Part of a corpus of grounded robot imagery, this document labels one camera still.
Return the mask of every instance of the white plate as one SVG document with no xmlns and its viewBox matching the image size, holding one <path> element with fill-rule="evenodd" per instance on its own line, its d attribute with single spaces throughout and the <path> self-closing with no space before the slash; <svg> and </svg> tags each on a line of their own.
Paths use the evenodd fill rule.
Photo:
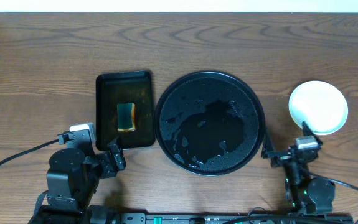
<svg viewBox="0 0 358 224">
<path fill-rule="evenodd" d="M 333 85 L 310 81 L 296 87 L 288 105 L 295 123 L 302 128 L 305 121 L 314 134 L 326 135 L 339 130 L 347 119 L 347 103 Z"/>
</svg>

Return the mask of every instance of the black round tray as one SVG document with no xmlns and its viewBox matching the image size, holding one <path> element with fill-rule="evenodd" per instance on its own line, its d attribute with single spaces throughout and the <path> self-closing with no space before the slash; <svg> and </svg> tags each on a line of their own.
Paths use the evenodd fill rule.
<svg viewBox="0 0 358 224">
<path fill-rule="evenodd" d="M 159 99 L 154 123 L 167 157 L 200 175 L 243 167 L 265 136 L 265 115 L 256 94 L 224 72 L 201 71 L 176 80 Z"/>
</svg>

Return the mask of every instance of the white background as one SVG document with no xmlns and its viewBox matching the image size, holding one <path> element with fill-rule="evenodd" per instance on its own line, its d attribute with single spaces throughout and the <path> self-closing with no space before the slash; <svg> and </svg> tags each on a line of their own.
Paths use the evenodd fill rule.
<svg viewBox="0 0 358 224">
<path fill-rule="evenodd" d="M 358 12 L 358 0 L 0 0 L 0 12 Z"/>
</svg>

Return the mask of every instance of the wood grain surface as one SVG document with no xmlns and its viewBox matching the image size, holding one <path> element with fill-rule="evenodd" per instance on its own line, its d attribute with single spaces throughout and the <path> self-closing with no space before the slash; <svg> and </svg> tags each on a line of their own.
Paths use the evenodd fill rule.
<svg viewBox="0 0 358 224">
<path fill-rule="evenodd" d="M 301 130 L 288 112 L 291 91 L 308 80 L 340 89 L 349 117 L 323 136 L 313 172 L 358 186 L 358 14 L 0 13 L 0 160 L 95 122 L 95 79 L 106 72 L 153 71 L 154 101 L 177 78 L 221 70 L 260 98 L 275 144 Z M 0 167 L 0 223 L 27 223 L 47 189 L 49 146 Z M 148 212 L 247 213 L 280 210 L 284 173 L 260 152 L 220 177 L 190 174 L 158 143 L 125 152 L 115 179 L 100 181 L 92 204 Z M 358 217 L 358 192 L 337 187 L 336 212 Z"/>
</svg>

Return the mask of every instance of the black rectangular tray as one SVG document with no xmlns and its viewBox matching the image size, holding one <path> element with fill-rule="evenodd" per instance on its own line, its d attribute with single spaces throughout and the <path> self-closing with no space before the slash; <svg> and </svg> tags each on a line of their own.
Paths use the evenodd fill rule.
<svg viewBox="0 0 358 224">
<path fill-rule="evenodd" d="M 118 103 L 134 103 L 136 130 L 118 132 Z M 120 137 L 122 148 L 146 147 L 155 142 L 151 74 L 148 71 L 99 75 L 96 79 L 96 147 L 107 150 Z"/>
</svg>

